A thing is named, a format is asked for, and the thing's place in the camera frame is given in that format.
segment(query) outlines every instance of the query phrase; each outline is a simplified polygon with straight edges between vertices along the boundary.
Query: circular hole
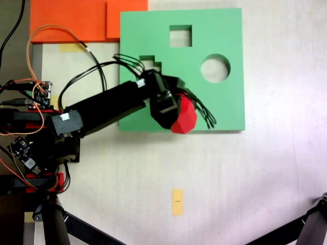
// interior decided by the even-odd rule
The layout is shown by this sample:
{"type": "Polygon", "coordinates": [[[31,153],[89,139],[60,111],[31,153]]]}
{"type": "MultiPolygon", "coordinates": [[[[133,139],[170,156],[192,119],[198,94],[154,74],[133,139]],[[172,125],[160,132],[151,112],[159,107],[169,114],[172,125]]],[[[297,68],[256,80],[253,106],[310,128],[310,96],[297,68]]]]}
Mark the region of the circular hole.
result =
{"type": "Polygon", "coordinates": [[[201,65],[201,74],[208,82],[223,82],[230,74],[230,63],[225,56],[209,55],[201,65]]]}

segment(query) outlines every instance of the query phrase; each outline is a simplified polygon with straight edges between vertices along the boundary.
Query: cable bundle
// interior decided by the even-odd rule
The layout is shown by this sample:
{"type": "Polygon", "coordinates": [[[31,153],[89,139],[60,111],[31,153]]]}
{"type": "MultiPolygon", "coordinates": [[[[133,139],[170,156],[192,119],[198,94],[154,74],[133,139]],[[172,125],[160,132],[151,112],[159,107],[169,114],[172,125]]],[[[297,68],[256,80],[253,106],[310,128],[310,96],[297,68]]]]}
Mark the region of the cable bundle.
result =
{"type": "Polygon", "coordinates": [[[217,124],[217,121],[216,121],[215,117],[204,106],[202,101],[199,98],[197,98],[192,92],[187,91],[187,90],[182,89],[182,88],[177,88],[176,95],[185,96],[186,98],[191,100],[194,103],[195,109],[199,111],[199,113],[201,114],[201,116],[205,120],[208,129],[210,130],[210,129],[215,128],[215,124],[217,124]]]}
{"type": "Polygon", "coordinates": [[[90,69],[76,75],[66,84],[64,89],[59,94],[59,98],[58,98],[58,108],[59,108],[60,113],[63,113],[63,111],[64,111],[64,108],[62,105],[62,97],[63,97],[63,94],[66,92],[66,90],[70,86],[72,86],[75,82],[77,82],[78,80],[82,79],[83,77],[89,75],[91,72],[93,72],[97,69],[100,69],[100,68],[102,69],[102,67],[107,66],[107,65],[112,65],[112,64],[122,65],[122,66],[126,67],[131,73],[133,73],[137,79],[139,79],[141,73],[145,71],[144,64],[138,59],[135,59],[135,58],[127,56],[127,55],[122,55],[122,54],[115,54],[113,56],[113,58],[115,59],[114,61],[107,61],[107,62],[97,64],[97,65],[91,67],[90,69]]]}

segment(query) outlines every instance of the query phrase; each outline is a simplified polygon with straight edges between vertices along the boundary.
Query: red block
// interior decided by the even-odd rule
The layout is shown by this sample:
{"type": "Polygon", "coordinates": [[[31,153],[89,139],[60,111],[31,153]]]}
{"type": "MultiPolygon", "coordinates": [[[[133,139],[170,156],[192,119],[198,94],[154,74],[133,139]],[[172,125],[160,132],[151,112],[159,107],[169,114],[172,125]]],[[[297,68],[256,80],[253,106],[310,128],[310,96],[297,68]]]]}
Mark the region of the red block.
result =
{"type": "Polygon", "coordinates": [[[171,130],[176,134],[187,134],[195,128],[197,114],[192,101],[182,97],[181,108],[177,121],[172,125],[171,130]]]}

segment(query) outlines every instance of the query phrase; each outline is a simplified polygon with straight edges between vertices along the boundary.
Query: square hole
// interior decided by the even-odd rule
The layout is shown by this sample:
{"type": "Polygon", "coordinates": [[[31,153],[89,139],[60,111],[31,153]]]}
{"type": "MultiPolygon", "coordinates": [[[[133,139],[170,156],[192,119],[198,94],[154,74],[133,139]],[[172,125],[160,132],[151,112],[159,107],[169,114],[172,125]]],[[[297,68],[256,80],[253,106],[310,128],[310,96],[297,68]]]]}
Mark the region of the square hole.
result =
{"type": "Polygon", "coordinates": [[[145,70],[155,69],[157,72],[161,72],[161,62],[156,62],[154,55],[142,55],[139,60],[145,66],[145,70]]]}
{"type": "Polygon", "coordinates": [[[170,47],[192,47],[192,26],[190,24],[169,26],[170,47]]]}

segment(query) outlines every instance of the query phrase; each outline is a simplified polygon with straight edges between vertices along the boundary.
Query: circuit board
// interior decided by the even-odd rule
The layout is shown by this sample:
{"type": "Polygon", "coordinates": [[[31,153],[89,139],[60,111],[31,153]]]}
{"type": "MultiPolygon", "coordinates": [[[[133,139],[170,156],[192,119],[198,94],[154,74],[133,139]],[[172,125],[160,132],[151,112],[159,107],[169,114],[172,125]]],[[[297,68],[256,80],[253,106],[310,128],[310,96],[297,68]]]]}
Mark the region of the circuit board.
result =
{"type": "MultiPolygon", "coordinates": [[[[41,88],[45,90],[45,93],[42,93],[38,89],[35,89],[34,91],[34,99],[42,103],[42,105],[40,104],[38,105],[40,110],[49,109],[49,108],[53,109],[53,106],[51,106],[51,86],[52,86],[52,82],[45,82],[44,85],[41,84],[41,88]]],[[[29,105],[28,108],[29,110],[37,110],[35,105],[29,105]]]]}
{"type": "Polygon", "coordinates": [[[31,170],[35,174],[39,174],[41,170],[36,165],[35,161],[33,160],[32,149],[30,144],[23,139],[22,137],[18,137],[15,139],[15,144],[11,144],[11,149],[13,151],[14,156],[21,161],[25,167],[31,170]]]}

